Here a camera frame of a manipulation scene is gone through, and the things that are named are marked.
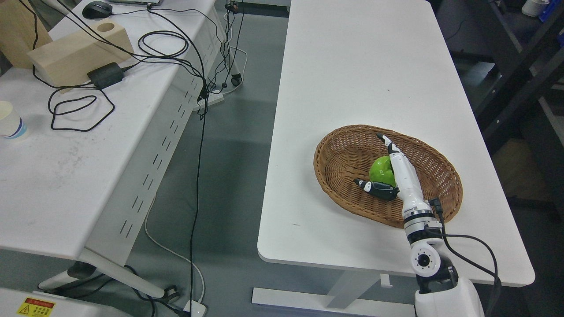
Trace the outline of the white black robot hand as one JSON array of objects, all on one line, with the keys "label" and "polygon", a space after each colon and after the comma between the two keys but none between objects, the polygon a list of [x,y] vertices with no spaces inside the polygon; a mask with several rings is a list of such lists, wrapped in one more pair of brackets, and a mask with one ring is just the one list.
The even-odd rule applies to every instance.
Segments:
[{"label": "white black robot hand", "polygon": [[432,214],[432,208],[423,198],[423,192],[414,166],[407,156],[386,135],[377,133],[387,147],[389,153],[393,176],[396,186],[382,182],[368,182],[358,178],[354,183],[364,192],[383,200],[393,200],[399,197],[403,201],[401,213],[404,219],[419,214]]}]

